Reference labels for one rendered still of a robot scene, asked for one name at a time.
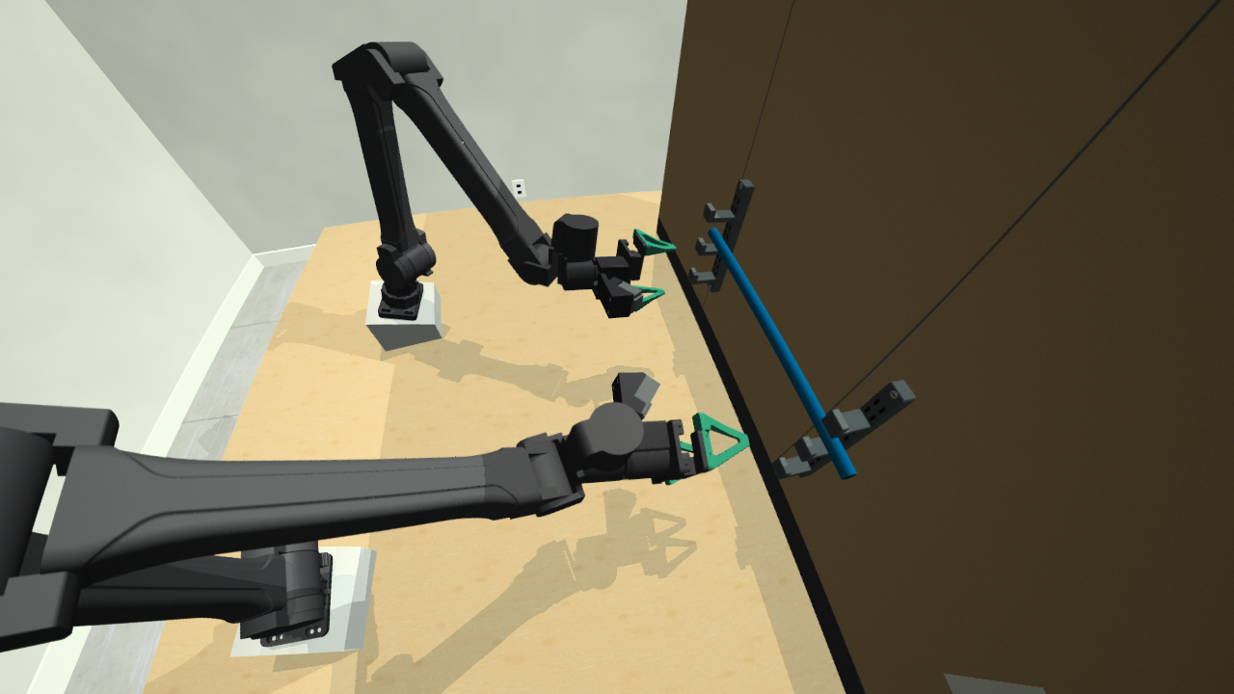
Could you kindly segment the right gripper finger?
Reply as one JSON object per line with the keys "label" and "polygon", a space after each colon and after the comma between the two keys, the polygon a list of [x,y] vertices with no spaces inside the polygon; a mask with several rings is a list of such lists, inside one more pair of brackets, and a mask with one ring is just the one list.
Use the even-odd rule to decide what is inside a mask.
{"label": "right gripper finger", "polygon": [[[707,453],[707,463],[710,463],[710,470],[714,470],[714,468],[722,466],[722,463],[726,463],[726,461],[731,461],[732,457],[735,457],[735,454],[738,454],[740,451],[744,451],[748,447],[748,445],[750,445],[747,433],[737,431],[735,429],[729,429],[724,424],[721,424],[719,421],[713,420],[713,417],[710,417],[708,414],[705,412],[694,414],[692,421],[695,431],[702,430],[702,432],[705,432],[705,448]],[[727,438],[737,440],[738,443],[732,445],[729,449],[722,452],[721,454],[713,454],[710,440],[710,430],[726,435]]]}
{"label": "right gripper finger", "polygon": [[[686,442],[684,442],[682,440],[680,440],[680,442],[682,443],[682,451],[686,451],[686,452],[690,452],[690,453],[694,453],[694,451],[692,451],[692,445],[690,445],[690,443],[686,443]],[[676,483],[676,482],[677,482],[677,480],[665,480],[665,485],[673,485],[673,484],[674,484],[674,483]]]}

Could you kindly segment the blue bar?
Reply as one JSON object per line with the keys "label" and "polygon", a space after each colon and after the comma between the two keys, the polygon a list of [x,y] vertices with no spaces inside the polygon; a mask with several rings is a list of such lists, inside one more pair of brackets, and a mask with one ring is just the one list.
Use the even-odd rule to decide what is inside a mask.
{"label": "blue bar", "polygon": [[806,382],[801,369],[798,369],[797,361],[793,359],[793,354],[789,349],[789,345],[784,341],[784,336],[779,333],[772,319],[768,316],[768,311],[765,310],[763,303],[760,303],[760,298],[756,295],[754,288],[752,288],[752,282],[747,280],[743,269],[740,269],[740,265],[735,261],[735,256],[728,249],[726,241],[722,238],[717,228],[710,228],[707,233],[714,245],[714,249],[718,249],[723,262],[726,262],[729,273],[733,278],[735,278],[735,283],[740,289],[740,293],[743,293],[748,305],[752,307],[752,311],[755,312],[756,320],[760,322],[760,328],[763,328],[768,337],[768,342],[770,342],[777,354],[777,359],[784,363],[784,369],[789,373],[790,382],[798,394],[798,400],[802,401],[806,412],[808,412],[812,422],[814,422],[821,442],[826,445],[827,452],[830,456],[830,461],[834,463],[839,477],[842,477],[842,480],[855,477],[858,470],[855,470],[851,466],[851,461],[849,461],[849,456],[847,456],[845,448],[842,446],[842,441],[839,438],[830,440],[827,433],[827,429],[823,424],[821,424],[821,419],[826,417],[826,412],[821,409],[819,400],[814,396],[814,391],[811,390],[811,387],[808,382]]}

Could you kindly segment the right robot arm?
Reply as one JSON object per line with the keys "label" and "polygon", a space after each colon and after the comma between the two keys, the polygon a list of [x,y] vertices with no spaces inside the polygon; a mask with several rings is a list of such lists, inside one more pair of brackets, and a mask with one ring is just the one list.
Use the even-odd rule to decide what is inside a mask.
{"label": "right robot arm", "polygon": [[[633,452],[670,449],[666,420],[642,421],[659,387],[619,372],[566,436],[405,461],[179,461],[117,449],[110,409],[0,401],[0,652],[195,617],[263,647],[323,637],[334,557],[318,541],[573,508]],[[53,466],[65,484],[37,533]]]}

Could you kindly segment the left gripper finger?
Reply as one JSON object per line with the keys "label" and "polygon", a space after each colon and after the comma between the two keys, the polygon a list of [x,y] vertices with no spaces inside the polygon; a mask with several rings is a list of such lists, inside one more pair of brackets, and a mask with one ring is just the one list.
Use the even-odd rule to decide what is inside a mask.
{"label": "left gripper finger", "polygon": [[[634,285],[634,286],[636,286],[636,285]],[[644,306],[645,306],[645,305],[648,305],[649,303],[653,303],[653,301],[654,301],[654,300],[655,300],[656,298],[659,298],[659,296],[661,296],[661,295],[664,295],[664,294],[665,294],[665,293],[664,293],[664,289],[660,289],[660,288],[645,288],[645,286],[636,286],[636,288],[639,288],[639,289],[642,289],[642,294],[643,294],[643,293],[654,293],[654,294],[652,294],[652,296],[645,296],[645,298],[643,298],[643,303],[642,303],[642,307],[644,307]],[[639,307],[638,310],[642,310],[642,307]],[[637,312],[638,310],[636,310],[636,312]]]}
{"label": "left gripper finger", "polygon": [[[634,237],[636,232],[640,233],[642,240],[644,240],[644,242],[647,245],[645,254],[668,254],[668,252],[673,252],[673,251],[676,249],[676,247],[673,243],[668,243],[668,242],[664,242],[661,240],[656,240],[656,238],[654,238],[652,236],[652,233],[645,233],[645,232],[640,231],[640,228],[634,228],[633,237]],[[647,243],[645,240],[647,241],[652,241],[652,243]],[[656,245],[653,245],[653,243],[656,243]]]}

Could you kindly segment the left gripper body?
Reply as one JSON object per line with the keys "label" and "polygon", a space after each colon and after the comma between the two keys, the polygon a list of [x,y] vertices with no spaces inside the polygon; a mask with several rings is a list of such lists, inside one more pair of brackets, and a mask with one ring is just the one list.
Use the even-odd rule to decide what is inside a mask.
{"label": "left gripper body", "polygon": [[[624,261],[629,264],[629,279],[627,280],[629,283],[631,280],[640,280],[642,265],[644,262],[644,256],[647,249],[647,245],[644,240],[642,240],[640,233],[638,232],[634,233],[633,245],[636,246],[636,251],[629,249],[629,241],[618,240],[618,247],[616,254],[616,256],[622,256]],[[595,256],[592,258],[592,265],[595,265],[594,270],[595,270],[595,277],[597,278],[598,262],[596,262]]]}

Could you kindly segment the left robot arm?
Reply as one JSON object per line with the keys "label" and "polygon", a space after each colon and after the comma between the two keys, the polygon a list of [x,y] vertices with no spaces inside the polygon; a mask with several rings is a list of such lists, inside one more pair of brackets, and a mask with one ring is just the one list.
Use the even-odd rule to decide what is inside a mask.
{"label": "left robot arm", "polygon": [[[564,291],[592,289],[594,282],[598,282],[592,293],[603,303],[608,319],[629,317],[631,312],[642,307],[644,295],[627,282],[629,264],[624,258],[595,256],[598,220],[581,214],[564,214],[552,224],[550,238],[529,219],[471,138],[466,125],[450,109],[441,91],[443,77],[420,44],[368,42],[332,67],[334,80],[342,82],[349,98],[383,228],[383,245],[376,247],[376,270],[383,277],[379,317],[417,320],[423,294],[423,282],[417,282],[417,278],[436,273],[431,268],[437,262],[436,249],[427,243],[426,232],[416,231],[413,224],[392,102],[417,126],[450,175],[466,191],[496,233],[499,248],[510,256],[507,262],[521,280],[550,288],[558,278]],[[597,278],[594,256],[598,262]]]}

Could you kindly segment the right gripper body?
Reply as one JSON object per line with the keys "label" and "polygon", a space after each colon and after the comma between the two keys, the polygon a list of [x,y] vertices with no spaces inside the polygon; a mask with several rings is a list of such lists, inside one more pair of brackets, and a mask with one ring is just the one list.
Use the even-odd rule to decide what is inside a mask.
{"label": "right gripper body", "polygon": [[668,438],[670,449],[668,451],[640,451],[633,452],[629,461],[624,462],[623,479],[636,480],[652,478],[652,484],[661,484],[664,480],[679,480],[695,477],[705,470],[710,470],[707,453],[705,448],[705,432],[697,430],[690,433],[694,457],[690,452],[682,453],[682,443],[679,435],[684,433],[681,420],[669,420]]}

